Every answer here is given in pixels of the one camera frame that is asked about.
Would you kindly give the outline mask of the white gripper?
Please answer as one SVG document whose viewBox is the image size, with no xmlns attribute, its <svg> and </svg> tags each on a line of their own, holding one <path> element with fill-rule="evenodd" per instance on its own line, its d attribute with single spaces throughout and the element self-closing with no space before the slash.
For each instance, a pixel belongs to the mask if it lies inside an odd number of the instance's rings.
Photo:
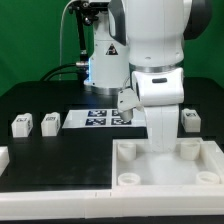
<svg viewBox="0 0 224 224">
<path fill-rule="evenodd" d="M 179 105 L 184 101 L 183 69 L 161 73 L 134 71 L 132 76 L 137 94 L 131 88 L 118 93 L 117 110 L 121 119 L 130 121 L 134 108 L 144 109 L 149 150 L 172 152 L 176 147 Z"/>
</svg>

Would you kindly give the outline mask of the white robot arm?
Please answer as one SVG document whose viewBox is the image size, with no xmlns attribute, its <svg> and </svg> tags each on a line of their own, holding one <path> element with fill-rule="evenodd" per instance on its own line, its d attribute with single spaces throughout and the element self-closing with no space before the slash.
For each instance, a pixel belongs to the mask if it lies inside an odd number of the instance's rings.
<svg viewBox="0 0 224 224">
<path fill-rule="evenodd" d="M 94 53 L 85 88 L 118 95 L 123 120 L 145 114 L 149 149 L 175 149 L 184 100 L 184 42 L 197 38 L 212 17 L 212 0 L 86 0 Z"/>
</svg>

